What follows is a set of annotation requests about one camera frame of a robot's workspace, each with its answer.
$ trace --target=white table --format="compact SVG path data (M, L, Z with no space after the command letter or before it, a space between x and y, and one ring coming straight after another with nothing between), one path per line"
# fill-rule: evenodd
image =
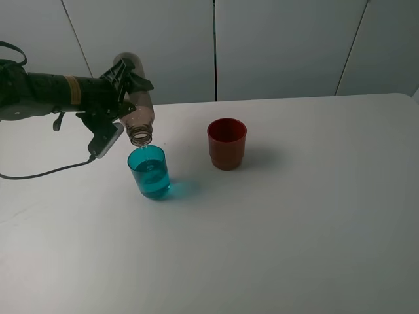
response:
M90 166L0 181L1 314L419 312L419 105L411 98L155 111L153 144L174 182L168 201L139 193L125 135ZM208 155L207 125L225 116L248 128L233 172ZM54 118L0 123L2 173L87 159L89 131L65 117L54 133Z

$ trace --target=bottle neck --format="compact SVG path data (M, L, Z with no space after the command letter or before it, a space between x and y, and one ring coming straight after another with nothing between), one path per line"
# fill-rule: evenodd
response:
M135 146L144 146L148 145L153 139L153 128L150 124L134 126L127 130L127 134L130 137L131 144Z

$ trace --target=white wall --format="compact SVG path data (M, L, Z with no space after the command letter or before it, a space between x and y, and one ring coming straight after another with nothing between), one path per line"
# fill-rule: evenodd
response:
M218 100L332 96L366 0L216 0Z
M26 71L90 76L87 64L60 0L3 1L0 40L21 48ZM21 60L2 48L0 59Z
M402 93L419 85L419 1L372 0L338 95Z
M413 95L413 99L416 100L417 103L419 103L419 90Z
M211 0L65 0L93 75L137 54L154 104L215 100Z

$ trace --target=clear plastic cup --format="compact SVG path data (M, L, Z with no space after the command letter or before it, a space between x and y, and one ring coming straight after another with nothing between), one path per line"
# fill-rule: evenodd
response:
M139 147L128 157L128 166L139 190L146 198L158 200L170 189L164 151L157 146Z

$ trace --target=cup rim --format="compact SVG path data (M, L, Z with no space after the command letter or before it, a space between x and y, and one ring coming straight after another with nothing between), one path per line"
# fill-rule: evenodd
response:
M211 128L211 126L214 124L214 123L216 123L216 122L218 122L218 121L222 121L222 120L230 120L230 121L235 121L235 122L237 122L237 123L239 123L239 124L241 124L243 127L244 127L244 134L243 134L243 136L241 136L241 138L239 138L239 139L237 139L237 140L235 140L235 141L231 141L231 142L224 142L224 141L218 141L218 140L216 140L216 139L214 139L212 136L211 136L211 134L209 133L210 132L210 128ZM238 141L241 141L244 137L246 137L246 135L247 135L247 128L246 128L246 125L242 122L242 121L240 121L240 120L237 120L237 119L234 119L234 118L220 118L220 119L217 119L217 120L214 120L213 122L211 122L210 124L209 124L209 126L208 126L208 128L207 128L207 135L208 135L208 137L213 141L213 142L216 142L216 143L219 143L219 144L223 144L223 145L225 145L225 144L232 144L232 143L236 143L236 142L238 142Z
M144 149L144 148L146 148L146 147L155 147L155 148L157 148L157 149L159 149L162 153L163 153L163 160L162 160L162 162L164 162L164 163L166 163L166 154L164 153L164 150L162 150L160 147L158 147L158 146L156 146L156 145L144 145L144 146L141 146L141 147L137 147L136 149L134 149L129 155L128 155L128 158L127 158L127 160L126 160L126 163L128 164L128 167L132 170L132 171L135 171L135 172L140 172L140 171L137 171L137 170L135 170L135 169L132 169L132 167L130 166L130 157L131 157L131 155L134 153L134 152L136 152L137 150L139 150L139 149Z

